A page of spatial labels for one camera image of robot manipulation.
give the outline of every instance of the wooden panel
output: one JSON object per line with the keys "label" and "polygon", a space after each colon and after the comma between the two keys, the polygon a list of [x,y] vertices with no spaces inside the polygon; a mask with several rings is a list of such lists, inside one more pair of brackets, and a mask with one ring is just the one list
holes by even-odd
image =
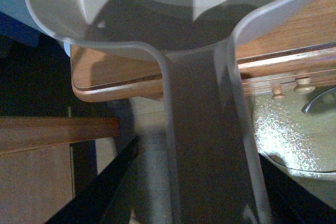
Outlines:
{"label": "wooden panel", "polygon": [[45,223],[72,200],[69,145],[0,155],[0,223]]}
{"label": "wooden panel", "polygon": [[336,41],[336,1],[315,0],[283,25],[236,50],[237,59]]}
{"label": "wooden panel", "polygon": [[161,74],[157,62],[134,60],[105,54],[90,48],[71,47],[71,71],[76,89],[92,90],[91,87],[121,86],[124,84],[157,79]]}
{"label": "wooden panel", "polygon": [[284,56],[264,55],[238,61],[242,79],[265,77],[285,72],[311,72],[336,68],[336,47]]}
{"label": "wooden panel", "polygon": [[114,118],[0,118],[0,154],[119,136]]}
{"label": "wooden panel", "polygon": [[311,84],[315,87],[330,86],[336,84],[336,69],[318,71],[302,74],[280,74],[276,78],[261,77],[243,81],[244,93],[246,95],[261,95],[272,93],[273,87],[281,86],[283,91],[292,91],[296,84],[296,79],[310,77]]}

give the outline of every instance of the wooden table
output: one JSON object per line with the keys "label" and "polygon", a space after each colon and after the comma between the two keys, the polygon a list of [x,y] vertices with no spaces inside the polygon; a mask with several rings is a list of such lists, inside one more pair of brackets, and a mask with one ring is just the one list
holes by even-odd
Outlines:
{"label": "wooden table", "polygon": [[[237,48],[236,57],[247,95],[284,91],[296,79],[312,85],[336,84],[336,1],[315,0],[277,29]],[[88,102],[129,97],[163,99],[156,62],[71,47],[72,88]]]}

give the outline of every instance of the wooden knob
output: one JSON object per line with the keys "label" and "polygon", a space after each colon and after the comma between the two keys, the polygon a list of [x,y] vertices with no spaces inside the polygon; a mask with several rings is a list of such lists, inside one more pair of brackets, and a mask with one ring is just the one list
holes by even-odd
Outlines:
{"label": "wooden knob", "polygon": [[294,88],[294,91],[299,94],[308,94],[315,90],[315,87],[310,84],[311,79],[309,77],[307,78],[301,78],[296,80],[296,87]]}
{"label": "wooden knob", "polygon": [[273,88],[273,96],[272,96],[272,100],[281,100],[283,98],[285,98],[286,96],[282,93],[282,87],[276,87]]}

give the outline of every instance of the shiny metal surface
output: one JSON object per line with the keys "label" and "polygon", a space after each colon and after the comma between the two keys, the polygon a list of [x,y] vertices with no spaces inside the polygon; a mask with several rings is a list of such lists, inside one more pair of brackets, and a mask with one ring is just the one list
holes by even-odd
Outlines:
{"label": "shiny metal surface", "polygon": [[[271,95],[255,98],[253,122],[258,151],[288,168],[309,172],[336,170],[336,111],[303,114],[308,95],[286,92],[273,101]],[[289,170],[291,175],[302,173]],[[303,176],[318,177],[305,173]]]}

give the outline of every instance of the blue fabric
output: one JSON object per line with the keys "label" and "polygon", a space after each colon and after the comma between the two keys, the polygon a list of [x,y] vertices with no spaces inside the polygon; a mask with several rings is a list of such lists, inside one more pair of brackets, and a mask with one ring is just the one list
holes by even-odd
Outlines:
{"label": "blue fabric", "polygon": [[22,44],[37,47],[40,32],[0,12],[0,35]]}

